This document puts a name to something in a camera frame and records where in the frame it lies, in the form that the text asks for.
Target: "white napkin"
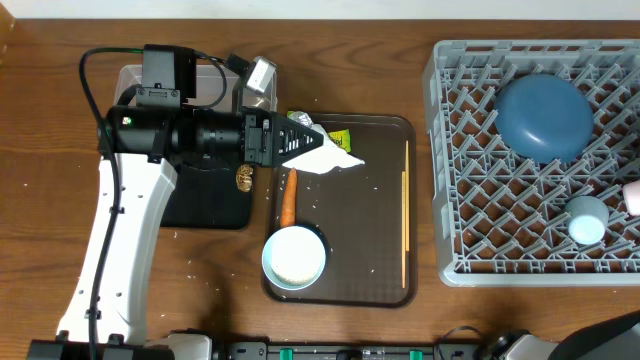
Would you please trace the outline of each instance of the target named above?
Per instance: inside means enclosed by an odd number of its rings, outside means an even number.
[[[300,122],[298,119],[293,118],[296,113],[291,115],[292,116],[290,116],[290,118],[292,118],[292,120]],[[346,169],[352,166],[364,164],[363,160],[349,155],[346,150],[336,145],[322,126],[313,124],[311,125],[311,128],[322,134],[324,137],[322,146],[300,156],[296,156],[284,163],[284,166],[314,174],[325,174],[331,171],[334,167]]]

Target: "brown tray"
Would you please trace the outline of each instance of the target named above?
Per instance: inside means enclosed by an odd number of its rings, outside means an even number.
[[[399,117],[310,114],[327,132],[349,129],[351,154],[365,165],[334,168],[324,175],[298,172],[296,224],[325,242],[327,263],[311,286],[287,291],[264,276],[267,295],[282,302],[400,307],[417,288],[416,202],[411,197],[410,251],[402,288],[402,171],[409,141],[409,194],[415,194],[415,131]],[[273,172],[267,238],[280,229],[282,196],[289,169]]]

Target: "chopstick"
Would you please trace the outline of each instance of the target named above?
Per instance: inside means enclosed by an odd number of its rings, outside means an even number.
[[[406,218],[405,218],[405,227],[406,227],[406,232],[407,232],[407,237],[406,237],[406,248],[407,248],[407,252],[409,252],[409,141],[407,140],[406,146],[405,146],[405,160],[404,160],[404,171],[406,171],[406,175],[405,175],[405,206],[406,206]]]
[[[406,281],[406,244],[407,244],[407,196],[406,196],[406,184],[407,184],[407,174],[405,171],[402,172],[402,252],[400,253],[402,257],[402,288],[405,288]]]

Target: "blue bowl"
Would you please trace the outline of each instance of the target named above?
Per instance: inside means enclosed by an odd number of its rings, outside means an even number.
[[[528,75],[507,86],[496,100],[496,128],[518,155],[548,164],[570,162],[593,133],[589,102],[569,82],[552,75]]]

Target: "yellow label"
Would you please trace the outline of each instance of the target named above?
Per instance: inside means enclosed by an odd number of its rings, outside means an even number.
[[[346,152],[351,152],[351,134],[349,133],[349,129],[330,132],[329,137],[340,148]]]

